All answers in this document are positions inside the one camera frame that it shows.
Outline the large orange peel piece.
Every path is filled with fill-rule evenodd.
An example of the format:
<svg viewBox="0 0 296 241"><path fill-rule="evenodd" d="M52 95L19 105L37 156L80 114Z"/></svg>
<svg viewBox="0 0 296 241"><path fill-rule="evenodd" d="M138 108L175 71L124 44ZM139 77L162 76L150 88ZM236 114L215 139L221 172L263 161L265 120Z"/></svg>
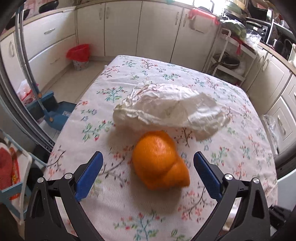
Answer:
<svg viewBox="0 0 296 241"><path fill-rule="evenodd" d="M190 185L189 170L177 153L175 142L164 131L151 131L141 136L131 160L136 175L149 190Z"/></svg>

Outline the white plastic bag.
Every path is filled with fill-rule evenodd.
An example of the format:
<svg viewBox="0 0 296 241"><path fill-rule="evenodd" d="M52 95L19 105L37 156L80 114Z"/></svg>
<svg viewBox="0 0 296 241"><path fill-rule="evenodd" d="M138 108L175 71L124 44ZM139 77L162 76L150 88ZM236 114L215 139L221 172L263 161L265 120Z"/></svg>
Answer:
<svg viewBox="0 0 296 241"><path fill-rule="evenodd" d="M142 83L113 109L117 126L133 131L186 128L196 140L207 139L226 127L230 118L214 98L175 84Z"/></svg>

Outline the white kitchen cart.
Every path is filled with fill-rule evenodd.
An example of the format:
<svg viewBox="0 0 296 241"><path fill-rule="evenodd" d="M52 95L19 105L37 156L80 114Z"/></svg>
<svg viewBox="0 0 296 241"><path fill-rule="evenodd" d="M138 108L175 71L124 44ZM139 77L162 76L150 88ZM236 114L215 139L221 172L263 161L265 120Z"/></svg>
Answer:
<svg viewBox="0 0 296 241"><path fill-rule="evenodd" d="M256 49L240 42L229 29L219 28L203 72L241 86L256 58Z"/></svg>

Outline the red-lined trash bin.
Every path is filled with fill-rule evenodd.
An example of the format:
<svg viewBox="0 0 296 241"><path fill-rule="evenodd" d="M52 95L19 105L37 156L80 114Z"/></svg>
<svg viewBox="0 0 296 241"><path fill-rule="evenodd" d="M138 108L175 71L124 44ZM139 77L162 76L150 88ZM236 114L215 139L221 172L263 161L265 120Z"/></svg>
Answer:
<svg viewBox="0 0 296 241"><path fill-rule="evenodd" d="M90 57L89 44L81 44L68 50L66 58L72 60L76 70L84 70L88 67Z"/></svg>

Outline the blue folding chair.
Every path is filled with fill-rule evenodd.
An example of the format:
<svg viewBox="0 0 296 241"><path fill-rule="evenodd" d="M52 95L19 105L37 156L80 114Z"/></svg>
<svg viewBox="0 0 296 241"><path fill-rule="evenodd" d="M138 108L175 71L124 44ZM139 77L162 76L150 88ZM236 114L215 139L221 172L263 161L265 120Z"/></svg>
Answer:
<svg viewBox="0 0 296 241"><path fill-rule="evenodd" d="M39 169L48 166L48 164L27 152L3 130L1 130L1 134L3 134L5 142L1 143L1 147L10 152L13 163L11 186L1 190L1 203L5 204L16 221L22 224L31 196L31 191L27 186L30 168L34 162L38 163Z"/></svg>

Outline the red white cushion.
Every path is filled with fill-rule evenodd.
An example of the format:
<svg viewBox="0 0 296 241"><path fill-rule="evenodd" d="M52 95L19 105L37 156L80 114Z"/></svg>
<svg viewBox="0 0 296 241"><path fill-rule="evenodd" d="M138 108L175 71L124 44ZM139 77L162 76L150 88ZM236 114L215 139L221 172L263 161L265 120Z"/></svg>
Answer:
<svg viewBox="0 0 296 241"><path fill-rule="evenodd" d="M1 147L1 190L11 186L12 157L9 151Z"/></svg>

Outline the floral tablecloth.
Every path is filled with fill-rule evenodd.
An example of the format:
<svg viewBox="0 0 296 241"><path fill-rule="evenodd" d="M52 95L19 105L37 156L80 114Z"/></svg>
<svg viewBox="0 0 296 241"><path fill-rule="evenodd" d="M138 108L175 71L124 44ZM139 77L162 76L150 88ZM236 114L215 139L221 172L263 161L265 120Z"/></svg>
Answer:
<svg viewBox="0 0 296 241"><path fill-rule="evenodd" d="M271 146L241 88L171 63L119 55L108 65L91 64L73 71L70 81L58 89L71 95L85 80L91 85L76 99L77 105L56 139L45 177L59 179L87 162L94 152L102 152L104 165L81 205L105 240L190 240L216 204L193 166L197 151L238 180L258 178L267 203L276 204L278 179ZM146 82L203 92L214 98L230 119L226 127L201 141L187 128L168 132L190 172L189 187L148 190L135 175L131 161L139 134L120 133L115 127L114 107L137 84Z"/></svg>

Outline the clear plastic bag on drawer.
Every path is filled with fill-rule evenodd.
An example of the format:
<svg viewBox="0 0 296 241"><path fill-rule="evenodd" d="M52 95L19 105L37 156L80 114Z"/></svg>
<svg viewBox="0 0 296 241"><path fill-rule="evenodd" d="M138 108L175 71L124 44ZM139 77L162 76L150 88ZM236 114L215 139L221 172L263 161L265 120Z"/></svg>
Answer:
<svg viewBox="0 0 296 241"><path fill-rule="evenodd" d="M279 132L276 125L275 119L273 116L264 114L261 117L261 122L263 124L264 130L267 135L267 139L270 143L271 150L274 156L279 154L278 152L278 141L279 141Z"/></svg>

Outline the blue dustpan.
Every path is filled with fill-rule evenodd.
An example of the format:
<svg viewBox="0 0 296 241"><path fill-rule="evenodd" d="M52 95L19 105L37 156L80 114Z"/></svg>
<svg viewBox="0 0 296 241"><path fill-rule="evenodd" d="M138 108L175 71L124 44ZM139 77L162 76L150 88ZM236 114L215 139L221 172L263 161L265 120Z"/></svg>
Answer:
<svg viewBox="0 0 296 241"><path fill-rule="evenodd" d="M57 103L46 115L46 123L57 131L62 131L76 104L62 101Z"/></svg>

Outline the blue broom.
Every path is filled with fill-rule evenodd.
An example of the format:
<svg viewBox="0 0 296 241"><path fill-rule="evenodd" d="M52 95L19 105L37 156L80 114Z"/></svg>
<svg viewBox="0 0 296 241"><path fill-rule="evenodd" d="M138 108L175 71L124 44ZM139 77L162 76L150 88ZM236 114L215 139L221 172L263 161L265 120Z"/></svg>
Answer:
<svg viewBox="0 0 296 241"><path fill-rule="evenodd" d="M44 113L46 122L52 123L54 121L53 109L57 107L53 92L47 93L45 96L39 91L35 82L33 73L31 71L29 60L26 53L25 40L23 36L23 17L24 17L24 4L17 10L15 15L15 36L16 36L16 49L18 53L18 60L20 62L23 74L31 88L34 97L41 110Z"/></svg>

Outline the dark wok pan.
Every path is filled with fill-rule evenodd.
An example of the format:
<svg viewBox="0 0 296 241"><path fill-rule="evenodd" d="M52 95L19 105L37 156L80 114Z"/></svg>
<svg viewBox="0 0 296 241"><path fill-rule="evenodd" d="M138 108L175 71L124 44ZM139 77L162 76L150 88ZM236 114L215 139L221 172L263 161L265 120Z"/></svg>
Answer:
<svg viewBox="0 0 296 241"><path fill-rule="evenodd" d="M240 60L236 57L230 56L228 53L224 53L220 61L220 54L214 55L213 58L216 61L216 65L221 65L230 70L237 69L240 65Z"/></svg>

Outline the red cloth on cabinet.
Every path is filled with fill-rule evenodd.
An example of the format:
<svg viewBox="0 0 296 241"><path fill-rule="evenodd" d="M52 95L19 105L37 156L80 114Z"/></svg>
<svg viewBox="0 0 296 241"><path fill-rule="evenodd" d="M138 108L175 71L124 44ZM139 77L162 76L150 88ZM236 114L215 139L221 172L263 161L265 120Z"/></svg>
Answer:
<svg viewBox="0 0 296 241"><path fill-rule="evenodd" d="M189 13L188 13L189 20L193 20L195 18L195 16L202 16L202 17L205 17L208 19L212 19L214 21L215 25L220 25L220 22L217 19L217 16L210 14L208 12L205 12L201 9L193 8L189 11Z"/></svg>

